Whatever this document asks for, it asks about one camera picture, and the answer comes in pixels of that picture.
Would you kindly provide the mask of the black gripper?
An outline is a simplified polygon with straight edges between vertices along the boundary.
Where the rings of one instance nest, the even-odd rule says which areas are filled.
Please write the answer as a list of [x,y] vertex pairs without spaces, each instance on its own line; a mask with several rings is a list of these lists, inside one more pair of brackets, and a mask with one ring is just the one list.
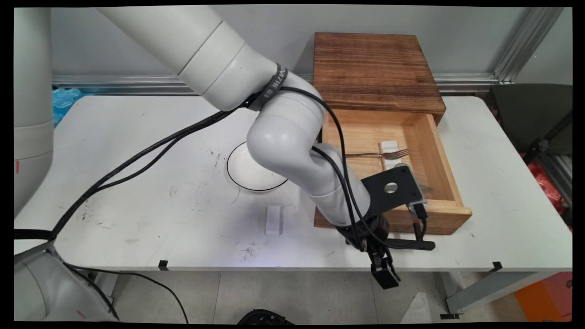
[[392,289],[399,286],[401,279],[393,265],[393,258],[389,252],[386,242],[389,235],[389,224],[384,214],[379,214],[366,218],[356,223],[357,233],[354,233],[353,227],[337,227],[346,241],[356,249],[360,248],[362,242],[366,242],[368,257],[371,261],[370,270],[375,281],[384,290]]

